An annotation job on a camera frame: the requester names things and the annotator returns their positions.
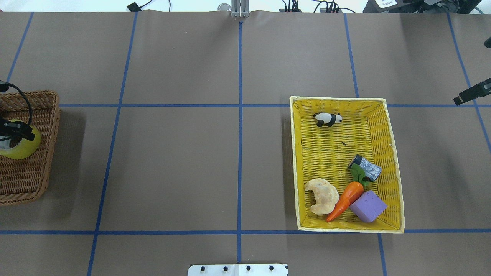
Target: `blue grid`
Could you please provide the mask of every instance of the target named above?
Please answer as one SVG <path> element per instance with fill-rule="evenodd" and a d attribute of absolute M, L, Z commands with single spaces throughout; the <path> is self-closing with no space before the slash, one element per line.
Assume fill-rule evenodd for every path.
<path fill-rule="evenodd" d="M 26 28 L 24 30 L 22 39 L 20 41 L 19 47 L 15 54 L 14 60 L 12 62 L 12 66 L 10 68 L 7 81 L 10 80 L 12 73 L 15 69 L 15 65 L 19 54 L 21 52 L 24 40 L 28 33 L 32 18 L 34 13 L 32 12 L 29 16 L 29 20 L 27 22 Z M 351 40 L 349 33 L 349 25 L 347 15 L 344 14 L 344 24 L 346 29 L 346 39 L 348 43 L 348 52 L 350 56 L 350 64 L 352 70 L 353 84 L 355 96 L 358 98 L 358 84 L 356 81 L 356 73 L 355 73 L 355 63 L 353 59 L 353 53 L 351 48 Z M 71 230 L 0 230 L 0 235 L 93 235 L 93 243 L 92 249 L 89 259 L 89 264 L 87 268 L 87 275 L 90 276 L 92 272 L 92 265 L 95 257 L 96 246 L 97 246 L 97 238 L 99 235 L 237 235 L 237 262 L 241 261 L 241 235 L 329 235 L 329 234 L 357 234 L 357 235 L 371 235 L 371 234 L 362 234 L 362 233 L 348 233 L 348 232 L 312 232 L 312 231 L 299 231 L 299 230 L 242 230 L 242 124 L 243 124 L 243 108 L 287 108 L 289 104 L 243 104 L 243 88 L 242 88 L 242 29 L 243 22 L 239 22 L 239 104 L 123 104 L 123 96 L 124 89 L 126 84 L 126 76 L 128 73 L 128 67 L 130 63 L 131 50 L 133 46 L 133 39 L 135 35 L 136 22 L 137 22 L 138 13 L 135 13 L 133 20 L 133 28 L 130 38 L 130 44 L 128 46 L 128 54 L 125 64 L 125 70 L 123 75 L 123 81 L 121 84 L 121 91 L 119 96 L 119 102 L 117 104 L 61 104 L 61 107 L 117 107 L 116 119 L 114 122 L 114 128 L 112 133 L 112 139 L 109 149 L 109 157 L 106 168 L 106 173 L 104 177 L 103 189 L 101 193 L 101 200 L 99 204 L 99 211 L 97 216 L 97 222 L 94 231 L 71 231 Z M 457 44 L 457 40 L 455 38 L 455 33 L 453 30 L 452 21 L 450 18 L 450 14 L 447 14 L 447 20 L 450 27 L 450 31 L 452 33 L 453 42 L 455 45 L 455 50 L 457 57 L 459 59 L 460 65 L 462 67 L 463 74 L 465 76 L 465 80 L 467 82 L 467 86 L 471 87 L 470 81 L 465 69 L 464 62 L 460 55 L 459 47 Z M 391 108 L 475 108 L 477 116 L 479 118 L 479 122 L 481 128 L 483 130 L 483 134 L 485 136 L 488 148 L 491 152 L 491 143 L 486 131 L 486 127 L 484 125 L 483 119 L 481 117 L 479 108 L 491 108 L 491 105 L 480 105 L 477 104 L 476 100 L 473 101 L 472 105 L 425 105 L 425 104 L 388 104 L 388 107 Z M 196 231 L 104 231 L 100 230 L 101 216 L 102 210 L 104 206 L 104 199 L 106 195 L 106 188 L 108 184 L 109 171 L 112 161 L 112 153 L 114 149 L 114 144 L 116 140 L 116 133 L 119 122 L 119 115 L 122 107 L 200 107 L 200 108 L 239 108 L 239 159 L 238 159 L 238 196 L 237 196 L 237 230 L 196 230 Z M 472 228 L 472 229 L 406 229 L 406 234 L 422 234 L 422 233 L 491 233 L 491 229 L 489 228 Z M 378 242 L 379 242 L 379 250 L 381 257 L 381 265 L 383 275 L 387 275 L 387 269 L 385 265 L 385 255 L 383 251 L 383 242 L 382 235 L 377 234 Z"/>

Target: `panda figurine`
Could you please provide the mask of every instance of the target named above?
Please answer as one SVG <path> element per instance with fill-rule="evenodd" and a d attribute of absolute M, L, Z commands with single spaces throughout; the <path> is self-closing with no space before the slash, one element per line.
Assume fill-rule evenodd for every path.
<path fill-rule="evenodd" d="M 340 123 L 343 121 L 343 117 L 341 114 L 329 114 L 329 113 L 315 113 L 314 118 L 317 120 L 317 126 L 322 127 L 323 124 L 326 124 L 328 127 L 332 127 L 335 123 Z"/>

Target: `purple block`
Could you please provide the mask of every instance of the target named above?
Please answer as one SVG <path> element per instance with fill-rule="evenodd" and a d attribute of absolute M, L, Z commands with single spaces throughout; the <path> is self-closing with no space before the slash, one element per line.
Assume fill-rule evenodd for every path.
<path fill-rule="evenodd" d="M 350 205 L 351 211 L 363 222 L 374 221 L 386 208 L 387 204 L 372 190 L 364 192 L 359 199 Z"/>

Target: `blue can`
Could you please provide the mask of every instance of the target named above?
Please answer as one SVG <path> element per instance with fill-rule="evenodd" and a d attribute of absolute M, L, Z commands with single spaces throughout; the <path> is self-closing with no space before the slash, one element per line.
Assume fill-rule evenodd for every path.
<path fill-rule="evenodd" d="M 365 176 L 368 178 L 370 181 L 375 181 L 379 175 L 382 173 L 382 168 L 370 163 L 370 161 L 366 160 L 363 156 L 361 155 L 356 155 L 353 160 L 351 160 L 350 165 L 348 168 L 351 168 L 351 165 L 357 164 L 360 166 L 365 171 Z"/>

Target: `basket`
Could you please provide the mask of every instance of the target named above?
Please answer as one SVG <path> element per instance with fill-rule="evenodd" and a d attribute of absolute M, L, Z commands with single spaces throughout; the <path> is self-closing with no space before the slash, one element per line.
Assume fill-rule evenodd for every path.
<path fill-rule="evenodd" d="M 0 206 L 35 201 L 48 187 L 60 119 L 59 98 L 52 91 L 26 92 L 25 95 L 32 105 L 32 125 L 41 133 L 41 144 L 26 159 L 0 156 Z M 27 122 L 29 113 L 22 96 L 0 94 L 0 116 Z"/>
<path fill-rule="evenodd" d="M 343 121 L 332 127 L 316 126 L 313 114 L 340 113 Z M 385 99 L 290 97 L 296 214 L 299 230 L 364 233 L 404 233 L 404 203 L 394 135 Z M 365 187 L 387 204 L 371 223 L 360 219 L 348 208 L 331 222 L 326 215 L 310 211 L 315 204 L 307 181 L 324 178 L 341 195 L 352 181 L 347 169 L 359 154 L 382 167 L 376 182 Z"/>

